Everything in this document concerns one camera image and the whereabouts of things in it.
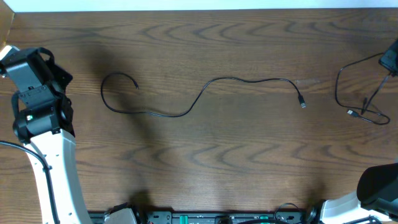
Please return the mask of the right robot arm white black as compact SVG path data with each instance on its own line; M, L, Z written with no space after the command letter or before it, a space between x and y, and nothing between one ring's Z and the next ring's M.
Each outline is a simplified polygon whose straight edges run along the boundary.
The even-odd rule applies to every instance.
M379 65L389 73L382 80L370 98L365 98L360 108L346 106L338 99L338 81L335 82L335 101L347 109L347 113L355 118L372 124L389 124L391 119L379 112L370 111L369 105L373 98L390 77L397 76L397 42L385 52L378 53ZM363 116L371 112L387 119L380 123ZM302 218L302 223L382 223L397 221L397 163L373 166L366 169L359 179L357 188L345 196L334 200L324 200L312 206Z

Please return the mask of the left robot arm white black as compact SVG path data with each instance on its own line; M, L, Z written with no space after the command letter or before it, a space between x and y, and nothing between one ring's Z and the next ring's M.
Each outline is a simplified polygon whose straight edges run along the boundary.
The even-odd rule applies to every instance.
M76 169L71 74L43 48L1 50L1 75L17 90L11 99L14 134L34 171L43 223L91 223Z

